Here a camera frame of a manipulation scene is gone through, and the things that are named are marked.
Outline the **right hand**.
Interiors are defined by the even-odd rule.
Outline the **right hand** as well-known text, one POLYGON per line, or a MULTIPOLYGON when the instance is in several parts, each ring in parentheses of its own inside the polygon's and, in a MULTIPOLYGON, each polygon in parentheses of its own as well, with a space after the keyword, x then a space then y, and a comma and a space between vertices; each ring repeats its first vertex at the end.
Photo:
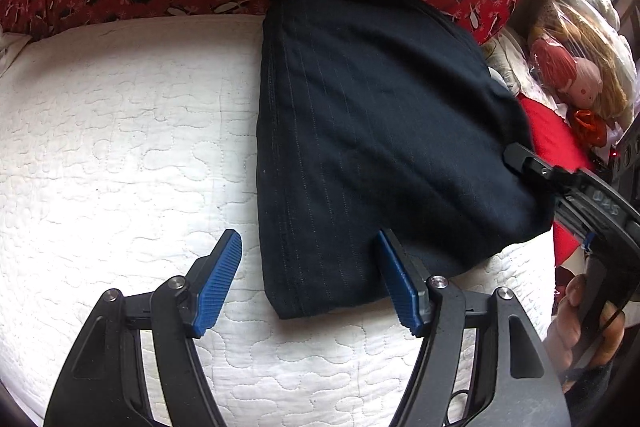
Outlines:
MULTIPOLYGON (((544 347, 558 373, 564 373, 573 363, 573 349, 582 335, 578 319, 579 306, 586 290, 584 274, 577 275, 565 288, 565 296, 558 304, 558 314, 548 328, 544 347)), ((605 303, 600 317, 600 325, 606 325, 602 333, 602 343, 590 359, 588 369, 609 369, 620 349, 625 335, 625 313, 613 303, 605 303)))

